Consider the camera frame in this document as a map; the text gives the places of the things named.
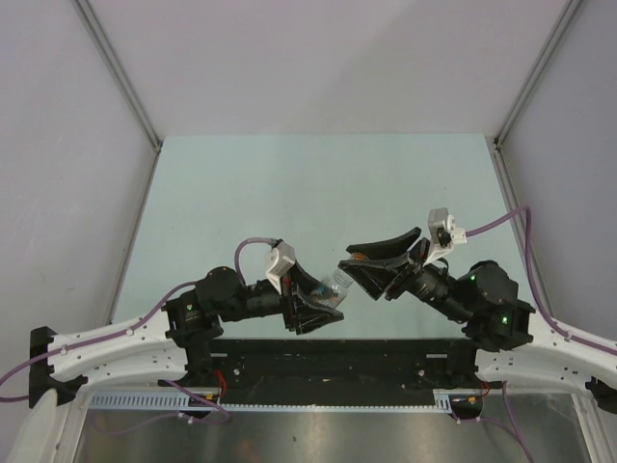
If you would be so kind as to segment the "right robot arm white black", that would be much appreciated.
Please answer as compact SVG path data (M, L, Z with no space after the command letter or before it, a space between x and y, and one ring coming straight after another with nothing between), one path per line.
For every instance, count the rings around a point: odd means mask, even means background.
M519 297L519 286L493 260L479 261L459 278L437 263L466 243L464 230L432 225L399 237L351 245L338 267L372 299L409 293L461 324L474 358L446 360L444 374L456 387L486 382L562 387L616 411L616 343L551 316Z

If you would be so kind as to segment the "clear pill bottle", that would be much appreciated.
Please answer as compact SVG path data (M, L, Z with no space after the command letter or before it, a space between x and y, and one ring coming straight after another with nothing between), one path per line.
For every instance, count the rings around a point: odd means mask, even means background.
M310 296L318 304L336 309L347 297L353 284L354 280L337 268L321 280Z

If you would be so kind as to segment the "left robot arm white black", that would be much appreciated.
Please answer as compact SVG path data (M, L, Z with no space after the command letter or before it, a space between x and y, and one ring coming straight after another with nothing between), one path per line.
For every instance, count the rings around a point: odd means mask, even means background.
M343 320L342 312L313 299L319 286L297 263L285 265L274 280L252 285L219 266L122 323L66 335L37 328L30 334L28 404L35 406L53 390L63 405L98 383L202 385L214 369L209 344L226 323L279 315L288 331L303 335Z

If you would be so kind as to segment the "gold bottle lid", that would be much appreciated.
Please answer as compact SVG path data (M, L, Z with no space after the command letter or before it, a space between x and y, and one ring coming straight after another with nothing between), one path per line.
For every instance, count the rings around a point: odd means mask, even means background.
M366 261L368 257L362 253L352 253L350 259L355 261Z

